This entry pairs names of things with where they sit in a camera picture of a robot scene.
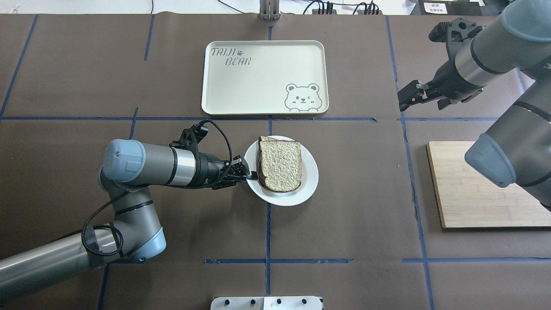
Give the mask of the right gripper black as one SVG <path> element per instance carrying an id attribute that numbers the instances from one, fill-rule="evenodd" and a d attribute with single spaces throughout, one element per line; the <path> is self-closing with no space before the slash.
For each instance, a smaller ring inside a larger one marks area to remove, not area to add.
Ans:
<path id="1" fill-rule="evenodd" d="M 437 107 L 441 111 L 481 89 L 483 86 L 465 81 L 458 73 L 454 61 L 448 60 L 438 68 L 429 84 L 413 80 L 398 91 L 398 106 L 400 112 L 405 112 L 413 105 L 439 99 Z"/>

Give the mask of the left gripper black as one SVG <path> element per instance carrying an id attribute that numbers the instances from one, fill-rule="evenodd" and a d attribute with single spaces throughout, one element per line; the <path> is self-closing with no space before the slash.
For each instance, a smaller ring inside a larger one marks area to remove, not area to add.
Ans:
<path id="1" fill-rule="evenodd" d="M 212 154 L 198 153 L 196 163 L 198 164 L 197 189 L 212 188 L 218 190 L 236 186 L 238 181 L 258 180 L 256 171 L 251 171 L 247 161 L 241 156 L 234 157 L 231 163 L 231 161 L 221 160 Z M 214 185 L 214 182 L 220 179 L 224 169 L 228 166 L 228 180 L 222 180 Z"/>

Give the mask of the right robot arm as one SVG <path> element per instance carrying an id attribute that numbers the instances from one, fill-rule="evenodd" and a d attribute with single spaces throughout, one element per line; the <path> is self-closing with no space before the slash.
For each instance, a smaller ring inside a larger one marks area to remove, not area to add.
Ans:
<path id="1" fill-rule="evenodd" d="M 550 208 L 550 2 L 512 0 L 485 24 L 457 16 L 429 32 L 447 60 L 429 82 L 397 94 L 401 111 L 436 101 L 439 110 L 490 102 L 495 122 L 464 160 L 500 188 L 514 184 Z"/>

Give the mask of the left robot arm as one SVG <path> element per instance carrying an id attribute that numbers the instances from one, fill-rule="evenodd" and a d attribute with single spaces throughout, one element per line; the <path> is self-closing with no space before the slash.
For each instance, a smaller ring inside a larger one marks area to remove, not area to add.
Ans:
<path id="1" fill-rule="evenodd" d="M 229 160 L 201 153 L 198 140 L 181 138 L 168 146 L 133 139 L 112 140 L 99 171 L 109 200 L 88 217 L 79 233 L 1 261 L 1 302 L 101 269 L 127 257 L 145 261 L 167 246 L 150 185 L 170 188 L 228 188 L 257 180 L 241 156 Z"/>

